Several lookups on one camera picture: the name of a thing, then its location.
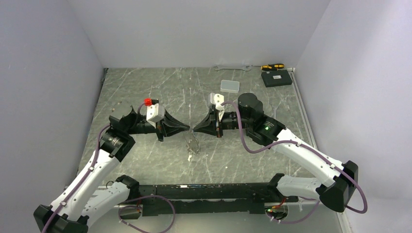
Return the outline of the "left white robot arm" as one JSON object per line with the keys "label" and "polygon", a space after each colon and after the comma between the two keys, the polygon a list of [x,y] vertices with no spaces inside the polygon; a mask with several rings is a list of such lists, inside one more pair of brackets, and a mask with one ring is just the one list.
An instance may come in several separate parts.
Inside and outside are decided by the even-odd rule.
{"label": "left white robot arm", "polygon": [[109,116],[109,125],[99,132],[96,148],[85,167],[58,198],[34,211],[39,230],[42,233],[86,233],[116,204],[135,203],[140,196],[139,183],[127,175],[120,176],[106,190],[97,191],[104,178],[135,144],[132,135],[155,133],[162,141],[189,129],[189,125],[173,118],[159,103],[147,106],[145,115],[131,105],[116,107]]}

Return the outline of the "metal keyring disc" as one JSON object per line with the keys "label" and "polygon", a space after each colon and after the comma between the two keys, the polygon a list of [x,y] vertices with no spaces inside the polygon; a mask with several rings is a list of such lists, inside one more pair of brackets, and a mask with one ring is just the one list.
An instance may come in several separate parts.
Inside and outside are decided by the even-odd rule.
{"label": "metal keyring disc", "polygon": [[199,140],[197,139],[193,131],[184,132],[184,139],[186,141],[186,146],[190,155],[196,155],[200,153],[201,147]]}

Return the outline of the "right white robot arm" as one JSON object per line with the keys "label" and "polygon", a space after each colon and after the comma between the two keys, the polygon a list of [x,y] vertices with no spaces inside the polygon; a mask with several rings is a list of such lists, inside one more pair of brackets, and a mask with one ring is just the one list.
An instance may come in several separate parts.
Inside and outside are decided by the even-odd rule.
{"label": "right white robot arm", "polygon": [[331,158],[296,136],[283,123],[266,115],[263,103],[252,93],[244,93],[234,104],[235,111],[226,112],[223,95],[209,95],[208,115],[194,127],[198,133],[222,137],[224,130],[239,130],[241,142],[245,136],[263,147],[245,149],[249,153],[274,150],[297,162],[313,178],[276,174],[269,182],[268,196],[273,201],[284,197],[299,196],[320,201],[329,209],[342,213],[349,208],[349,201],[358,185],[359,167],[352,161],[346,163]]}

